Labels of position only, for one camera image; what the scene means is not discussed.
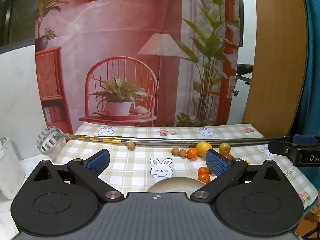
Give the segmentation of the green yellow pear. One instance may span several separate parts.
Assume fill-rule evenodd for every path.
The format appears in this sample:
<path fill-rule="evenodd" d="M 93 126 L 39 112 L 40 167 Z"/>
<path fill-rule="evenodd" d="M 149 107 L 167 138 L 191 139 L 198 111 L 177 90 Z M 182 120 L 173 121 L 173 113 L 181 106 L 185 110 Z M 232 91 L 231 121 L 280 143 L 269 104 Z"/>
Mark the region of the green yellow pear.
<path fill-rule="evenodd" d="M 222 155 L 228 155 L 230 154 L 231 146 L 228 143 L 222 143 L 219 146 L 219 153 Z"/>

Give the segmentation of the brown longan fruit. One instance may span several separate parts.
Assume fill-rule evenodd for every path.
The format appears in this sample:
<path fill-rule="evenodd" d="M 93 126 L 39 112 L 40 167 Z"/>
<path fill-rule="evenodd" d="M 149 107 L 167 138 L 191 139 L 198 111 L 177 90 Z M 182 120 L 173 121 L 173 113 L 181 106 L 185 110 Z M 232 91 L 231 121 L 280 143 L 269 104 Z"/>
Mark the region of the brown longan fruit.
<path fill-rule="evenodd" d="M 134 150 L 136 147 L 134 142 L 128 142 L 126 146 L 129 150 Z"/>

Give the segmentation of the red apple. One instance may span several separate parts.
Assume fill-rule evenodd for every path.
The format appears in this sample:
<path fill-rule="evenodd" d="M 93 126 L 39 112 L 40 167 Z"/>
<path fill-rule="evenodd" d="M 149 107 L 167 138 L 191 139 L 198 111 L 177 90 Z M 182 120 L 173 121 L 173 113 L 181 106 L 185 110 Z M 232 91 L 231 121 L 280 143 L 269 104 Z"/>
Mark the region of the red apple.
<path fill-rule="evenodd" d="M 229 160 L 233 160 L 234 159 L 234 157 L 232 155 L 230 155 L 230 154 L 223 154 L 223 156 L 225 158 L 229 159 Z"/>

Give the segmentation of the yellow lemon by pole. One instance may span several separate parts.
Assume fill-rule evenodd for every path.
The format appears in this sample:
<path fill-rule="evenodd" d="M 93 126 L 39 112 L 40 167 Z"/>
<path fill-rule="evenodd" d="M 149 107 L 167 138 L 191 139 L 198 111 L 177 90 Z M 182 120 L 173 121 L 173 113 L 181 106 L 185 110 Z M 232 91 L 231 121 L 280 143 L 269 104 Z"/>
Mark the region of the yellow lemon by pole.
<path fill-rule="evenodd" d="M 201 141 L 196 145 L 196 150 L 197 150 L 198 156 L 200 157 L 205 157 L 207 152 L 212 148 L 213 148 L 212 145 L 205 141 Z"/>

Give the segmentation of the small tangerine by lemon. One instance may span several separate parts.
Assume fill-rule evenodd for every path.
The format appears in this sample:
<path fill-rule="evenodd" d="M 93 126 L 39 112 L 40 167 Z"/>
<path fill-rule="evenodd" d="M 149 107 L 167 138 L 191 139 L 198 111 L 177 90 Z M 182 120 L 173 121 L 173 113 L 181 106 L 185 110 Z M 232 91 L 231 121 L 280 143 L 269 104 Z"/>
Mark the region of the small tangerine by lemon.
<path fill-rule="evenodd" d="M 188 159 L 194 159 L 198 156 L 198 151 L 195 148 L 190 148 L 187 150 L 186 156 Z"/>

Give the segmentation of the beige round plate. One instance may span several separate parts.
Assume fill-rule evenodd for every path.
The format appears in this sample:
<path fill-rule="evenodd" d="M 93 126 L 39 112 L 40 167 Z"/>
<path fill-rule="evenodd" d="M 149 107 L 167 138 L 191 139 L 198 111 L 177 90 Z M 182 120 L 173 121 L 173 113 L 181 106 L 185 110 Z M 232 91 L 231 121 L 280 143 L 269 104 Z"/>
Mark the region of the beige round plate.
<path fill-rule="evenodd" d="M 205 183 L 193 178 L 171 177 L 156 182 L 147 190 L 147 192 L 185 192 L 187 195 L 191 195 L 193 192 L 197 191 L 204 185 Z"/>

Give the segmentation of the checkered bunny tablecloth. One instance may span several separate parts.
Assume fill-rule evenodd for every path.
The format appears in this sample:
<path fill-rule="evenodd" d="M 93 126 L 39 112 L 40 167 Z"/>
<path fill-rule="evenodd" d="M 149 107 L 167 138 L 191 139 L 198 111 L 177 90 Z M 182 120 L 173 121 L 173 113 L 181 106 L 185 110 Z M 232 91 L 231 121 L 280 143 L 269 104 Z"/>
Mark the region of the checkered bunny tablecloth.
<path fill-rule="evenodd" d="M 250 124 L 186 127 L 186 128 L 160 128 L 160 127 L 130 127 L 130 126 L 106 126 L 84 122 L 76 135 L 106 135 L 114 137 L 127 137 L 133 141 L 135 138 L 159 139 L 196 139 L 197 142 L 208 142 L 210 139 L 248 139 L 261 137 L 261 133 Z M 188 158 L 186 156 L 189 146 L 177 146 L 170 144 L 165 146 L 140 146 L 136 145 L 129 150 L 127 145 L 112 145 L 98 142 L 70 140 L 54 158 L 57 164 L 66 164 L 75 158 L 86 159 L 102 149 L 110 153 L 110 164 L 100 175 L 100 179 L 118 189 L 123 194 L 129 191 L 146 191 L 156 182 L 164 179 L 164 176 L 151 175 L 153 164 L 161 163 L 165 159 L 171 159 L 170 170 L 175 177 L 188 177 L 197 179 L 198 170 L 206 165 L 205 159 L 198 156 Z M 318 190 L 304 176 L 304 174 L 291 162 L 282 156 L 269 152 L 266 144 L 257 146 L 233 146 L 231 156 L 241 158 L 250 164 L 262 164 L 267 159 L 274 160 L 281 168 L 286 178 L 297 191 L 304 208 L 311 206 L 318 195 Z"/>

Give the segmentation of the telescopic metal pole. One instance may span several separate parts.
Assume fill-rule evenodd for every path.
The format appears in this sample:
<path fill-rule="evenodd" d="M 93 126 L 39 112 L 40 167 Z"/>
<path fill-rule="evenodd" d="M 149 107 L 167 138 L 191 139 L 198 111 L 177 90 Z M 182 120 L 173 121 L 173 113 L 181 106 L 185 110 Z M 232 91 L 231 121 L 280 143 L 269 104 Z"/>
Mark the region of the telescopic metal pole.
<path fill-rule="evenodd" d="M 165 139 L 165 138 L 139 138 L 139 137 L 120 137 L 120 136 L 109 136 L 109 135 L 76 135 L 70 133 L 63 133 L 61 129 L 56 126 L 50 126 L 44 129 L 36 139 L 36 147 L 40 152 L 46 152 L 54 148 L 58 142 L 63 140 L 78 140 L 78 141 L 89 141 L 94 143 L 114 144 L 114 145 L 126 145 L 129 142 L 135 143 L 135 145 L 142 146 L 191 146 L 196 145 L 200 139 Z M 262 145 L 268 144 L 274 140 L 280 141 L 291 141 L 290 136 L 284 137 L 272 137 L 272 138 L 238 138 L 238 139 L 206 139 L 205 141 L 212 146 L 219 146 L 223 143 L 227 143 L 231 146 L 241 145 Z"/>

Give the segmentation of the brown longan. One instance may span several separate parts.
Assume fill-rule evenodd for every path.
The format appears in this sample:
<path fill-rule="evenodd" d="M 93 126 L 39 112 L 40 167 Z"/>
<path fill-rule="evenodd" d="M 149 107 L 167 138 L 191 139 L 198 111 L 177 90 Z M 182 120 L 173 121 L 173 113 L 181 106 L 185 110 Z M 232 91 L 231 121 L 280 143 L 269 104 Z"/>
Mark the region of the brown longan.
<path fill-rule="evenodd" d="M 179 151 L 179 156 L 180 156 L 181 158 L 186 158 L 186 157 L 187 157 L 187 152 L 186 152 L 186 150 L 181 149 L 181 150 Z"/>
<path fill-rule="evenodd" d="M 171 153 L 172 153 L 172 155 L 179 155 L 180 150 L 179 150 L 178 148 L 173 148 L 173 149 L 171 150 Z"/>

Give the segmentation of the wooden headboard panel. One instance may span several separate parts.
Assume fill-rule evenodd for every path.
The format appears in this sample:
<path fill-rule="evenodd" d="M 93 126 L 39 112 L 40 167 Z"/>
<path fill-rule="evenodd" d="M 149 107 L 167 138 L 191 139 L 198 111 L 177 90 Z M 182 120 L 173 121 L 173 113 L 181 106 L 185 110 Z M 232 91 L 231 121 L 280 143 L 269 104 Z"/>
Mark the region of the wooden headboard panel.
<path fill-rule="evenodd" d="M 256 0 L 257 37 L 243 122 L 265 137 L 287 135 L 303 91 L 308 52 L 304 0 Z"/>

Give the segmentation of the white plastic basket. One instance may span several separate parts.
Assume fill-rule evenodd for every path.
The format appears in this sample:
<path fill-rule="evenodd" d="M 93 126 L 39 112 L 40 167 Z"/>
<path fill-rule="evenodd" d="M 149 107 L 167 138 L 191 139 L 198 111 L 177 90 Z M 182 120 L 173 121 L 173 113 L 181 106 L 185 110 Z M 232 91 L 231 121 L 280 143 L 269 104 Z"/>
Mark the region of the white plastic basket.
<path fill-rule="evenodd" d="M 1 138 L 0 179 L 1 193 L 10 200 L 15 198 L 25 179 L 25 171 L 7 137 Z"/>

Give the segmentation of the black office chair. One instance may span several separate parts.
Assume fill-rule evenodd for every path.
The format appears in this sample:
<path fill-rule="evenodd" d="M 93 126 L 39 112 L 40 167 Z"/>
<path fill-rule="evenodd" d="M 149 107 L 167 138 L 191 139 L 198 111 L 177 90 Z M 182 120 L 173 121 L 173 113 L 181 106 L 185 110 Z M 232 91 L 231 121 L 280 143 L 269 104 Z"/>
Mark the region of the black office chair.
<path fill-rule="evenodd" d="M 236 76 L 235 76 L 235 85 L 238 80 L 244 81 L 246 85 L 251 85 L 251 78 L 245 77 L 247 74 L 251 74 L 253 72 L 253 65 L 252 64 L 237 64 L 236 69 Z M 233 90 L 233 96 L 237 97 L 239 94 L 239 91 L 234 88 Z"/>

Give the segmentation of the printed room backdrop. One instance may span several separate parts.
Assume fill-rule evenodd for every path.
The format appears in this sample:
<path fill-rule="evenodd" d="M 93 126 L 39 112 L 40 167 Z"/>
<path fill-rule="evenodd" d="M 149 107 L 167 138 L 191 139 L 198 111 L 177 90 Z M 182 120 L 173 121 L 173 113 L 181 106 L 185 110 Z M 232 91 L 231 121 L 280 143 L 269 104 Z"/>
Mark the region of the printed room backdrop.
<path fill-rule="evenodd" d="M 228 122 L 239 0 L 39 0 L 35 62 L 44 119 L 195 127 Z"/>

